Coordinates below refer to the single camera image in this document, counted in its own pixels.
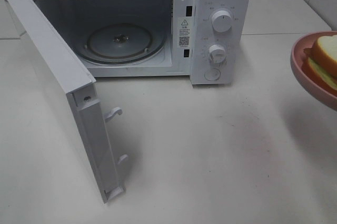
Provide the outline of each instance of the control panel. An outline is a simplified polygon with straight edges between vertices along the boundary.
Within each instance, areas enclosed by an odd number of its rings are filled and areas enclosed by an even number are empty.
[[[249,0],[198,0],[192,84],[229,84]]]

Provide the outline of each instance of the microwave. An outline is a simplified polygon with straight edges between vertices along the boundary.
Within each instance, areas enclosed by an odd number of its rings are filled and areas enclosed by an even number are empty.
[[[229,84],[249,0],[5,0],[45,94],[79,139],[104,202],[124,191],[95,77]]]

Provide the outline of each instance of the glass turntable plate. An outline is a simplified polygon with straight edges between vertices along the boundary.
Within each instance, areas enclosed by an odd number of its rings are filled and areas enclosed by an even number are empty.
[[[95,63],[126,64],[148,58],[163,47],[166,30],[162,25],[139,20],[130,22],[130,18],[120,21],[100,28],[82,27],[73,41],[76,52]]]

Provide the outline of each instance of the white countertop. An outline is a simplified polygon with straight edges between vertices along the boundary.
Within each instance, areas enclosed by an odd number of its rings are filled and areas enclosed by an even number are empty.
[[[327,29],[302,0],[251,0],[231,86],[98,80],[131,157],[126,193],[105,205],[20,41],[0,40],[0,223],[336,223],[337,113],[290,69],[293,43]]]

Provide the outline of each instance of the sticker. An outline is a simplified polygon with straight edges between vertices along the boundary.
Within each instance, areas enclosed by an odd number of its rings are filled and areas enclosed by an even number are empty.
[[[177,46],[179,48],[191,47],[191,36],[194,17],[179,17],[177,22]]]

